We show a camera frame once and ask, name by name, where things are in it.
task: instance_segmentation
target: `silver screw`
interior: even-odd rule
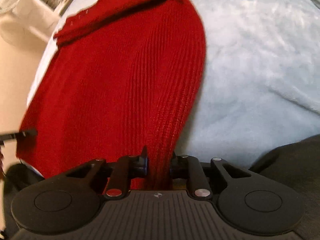
[[[195,191],[197,197],[207,197],[210,195],[210,191],[205,188],[200,188]]]
[[[122,194],[122,191],[118,188],[111,188],[107,190],[106,194],[109,197],[119,197]]]

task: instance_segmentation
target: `red knit fabric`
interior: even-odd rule
[[[189,0],[99,0],[67,19],[58,52],[24,116],[34,141],[17,156],[45,178],[95,158],[148,147],[148,178],[163,189],[199,88],[205,38]]]

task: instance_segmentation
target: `white bed sheet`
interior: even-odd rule
[[[67,16],[97,0],[74,0]],[[250,166],[320,133],[320,10],[310,0],[192,0],[204,22],[204,81],[176,146]],[[51,38],[28,104],[57,47]]]

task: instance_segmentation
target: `black robotic gripper at edge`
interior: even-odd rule
[[[145,146],[139,156],[91,160],[31,185],[12,201],[21,228],[13,239],[302,239],[294,232],[302,198],[271,179],[218,157],[173,153],[180,190],[130,190],[147,173]]]

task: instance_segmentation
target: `black pants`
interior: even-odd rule
[[[251,171],[287,185],[305,201],[305,214],[296,232],[306,240],[320,240],[320,135],[278,147],[259,159]],[[17,192],[43,180],[23,164],[13,165],[4,179],[4,219],[11,238],[18,227],[11,214]]]

